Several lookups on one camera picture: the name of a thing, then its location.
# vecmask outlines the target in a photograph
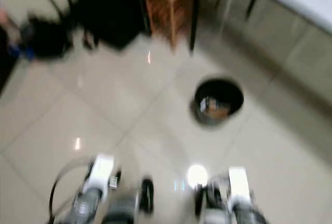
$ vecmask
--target cable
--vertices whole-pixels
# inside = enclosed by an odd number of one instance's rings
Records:
[[[215,183],[222,183],[222,184],[229,184],[229,175],[227,174],[218,174],[210,178],[207,184],[215,184]]]
[[[93,166],[93,162],[94,159],[91,158],[78,158],[78,159],[74,159],[71,162],[69,162],[65,167],[62,168],[62,170],[58,173],[56,180],[54,181],[54,184],[52,186],[52,190],[51,190],[51,195],[50,195],[50,199],[49,199],[49,203],[48,203],[48,211],[49,211],[49,221],[48,224],[53,224],[54,223],[54,219],[55,219],[55,215],[53,214],[53,197],[54,197],[54,192],[56,190],[56,186],[58,184],[58,182],[60,181],[60,179],[67,174],[69,171],[76,169],[78,167],[83,167],[83,166],[89,166],[89,171],[88,173],[90,173],[90,170]]]

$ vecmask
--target glossy floor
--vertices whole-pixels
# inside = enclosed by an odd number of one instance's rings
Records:
[[[155,184],[155,213],[140,223],[197,223],[186,181],[190,165],[209,175],[247,168],[255,201],[274,224],[331,220],[332,129],[310,104],[220,38],[185,43],[172,53],[161,40],[138,37],[125,51],[103,45],[88,53],[79,40],[65,59],[21,61],[0,99],[0,223],[45,223],[53,180],[77,157],[109,153],[124,188],[144,175]],[[189,104],[207,76],[232,77],[242,110],[221,127],[192,119]],[[64,179],[56,203],[82,182]]]

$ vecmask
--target trash in bin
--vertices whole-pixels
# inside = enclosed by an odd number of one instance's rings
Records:
[[[234,81],[215,78],[198,86],[193,109],[200,123],[216,125],[236,113],[243,101],[243,93]]]

